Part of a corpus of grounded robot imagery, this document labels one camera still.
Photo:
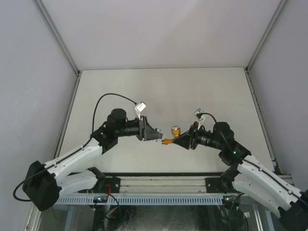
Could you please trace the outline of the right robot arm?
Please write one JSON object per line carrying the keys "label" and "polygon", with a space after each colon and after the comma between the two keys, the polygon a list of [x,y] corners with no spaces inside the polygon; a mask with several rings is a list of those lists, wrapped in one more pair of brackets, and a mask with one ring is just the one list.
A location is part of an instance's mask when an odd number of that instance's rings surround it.
{"label": "right robot arm", "polygon": [[308,229],[308,192],[287,183],[261,164],[234,139],[226,122],[217,122],[213,131],[206,131],[194,122],[181,133],[171,129],[174,144],[194,150],[198,145],[219,150],[219,157],[229,168],[220,176],[222,189],[244,193],[270,210],[288,231]]}

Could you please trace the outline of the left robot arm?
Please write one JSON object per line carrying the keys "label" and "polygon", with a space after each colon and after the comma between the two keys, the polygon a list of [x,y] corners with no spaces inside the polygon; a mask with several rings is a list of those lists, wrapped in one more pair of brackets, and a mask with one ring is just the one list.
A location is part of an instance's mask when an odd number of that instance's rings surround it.
{"label": "left robot arm", "polygon": [[153,141],[163,137],[153,128],[146,116],[127,119],[124,109],[114,109],[107,120],[89,139],[75,150],[51,161],[33,162],[27,171],[22,190],[39,211],[52,207],[60,197],[80,190],[99,193],[105,188],[105,175],[96,167],[77,173],[82,163],[94,159],[118,143],[120,137],[135,136],[140,141]]}

